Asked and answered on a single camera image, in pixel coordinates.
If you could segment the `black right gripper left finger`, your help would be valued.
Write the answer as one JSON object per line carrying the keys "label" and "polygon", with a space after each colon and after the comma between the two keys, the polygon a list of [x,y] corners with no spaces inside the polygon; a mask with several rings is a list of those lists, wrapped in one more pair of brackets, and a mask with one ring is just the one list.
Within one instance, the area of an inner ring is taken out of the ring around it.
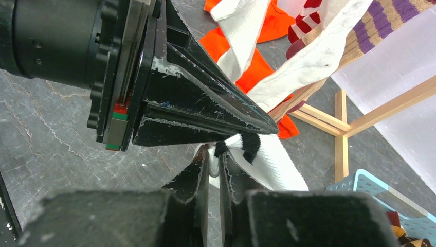
{"label": "black right gripper left finger", "polygon": [[161,189],[71,190],[42,199],[18,246],[206,246],[208,147]]}

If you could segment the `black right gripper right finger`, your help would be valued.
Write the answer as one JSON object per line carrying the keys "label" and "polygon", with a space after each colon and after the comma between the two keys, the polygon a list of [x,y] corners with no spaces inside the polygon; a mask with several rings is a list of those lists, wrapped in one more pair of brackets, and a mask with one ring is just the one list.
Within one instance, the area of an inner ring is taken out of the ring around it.
{"label": "black right gripper right finger", "polygon": [[382,208],[369,194],[272,191],[222,154],[223,246],[398,246]]}

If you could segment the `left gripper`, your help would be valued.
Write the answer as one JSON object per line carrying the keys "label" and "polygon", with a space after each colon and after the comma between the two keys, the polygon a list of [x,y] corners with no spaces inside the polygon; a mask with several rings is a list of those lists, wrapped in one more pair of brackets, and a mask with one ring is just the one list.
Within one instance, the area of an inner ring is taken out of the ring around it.
{"label": "left gripper", "polygon": [[97,45],[87,127],[110,151],[218,142],[238,133],[276,134],[274,120],[242,93],[193,37],[172,1],[165,2],[167,70],[160,106],[148,103],[139,124],[145,54],[153,54],[161,1],[103,1],[94,22]]}

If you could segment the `white sock with black stripes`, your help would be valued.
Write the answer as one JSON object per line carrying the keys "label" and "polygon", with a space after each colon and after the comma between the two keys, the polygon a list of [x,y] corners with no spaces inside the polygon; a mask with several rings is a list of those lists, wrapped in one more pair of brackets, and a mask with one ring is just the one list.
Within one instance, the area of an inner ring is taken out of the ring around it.
{"label": "white sock with black stripes", "polygon": [[209,184],[219,188],[219,156],[228,152],[236,164],[264,187],[274,191],[308,191],[308,185],[275,134],[239,133],[208,143]]}

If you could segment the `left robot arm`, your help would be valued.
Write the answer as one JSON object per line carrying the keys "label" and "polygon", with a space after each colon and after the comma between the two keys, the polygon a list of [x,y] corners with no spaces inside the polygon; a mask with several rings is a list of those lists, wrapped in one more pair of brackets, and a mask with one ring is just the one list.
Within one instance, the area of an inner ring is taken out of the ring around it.
{"label": "left robot arm", "polygon": [[89,89],[87,126],[109,150],[278,132],[172,1],[1,1],[1,69]]}

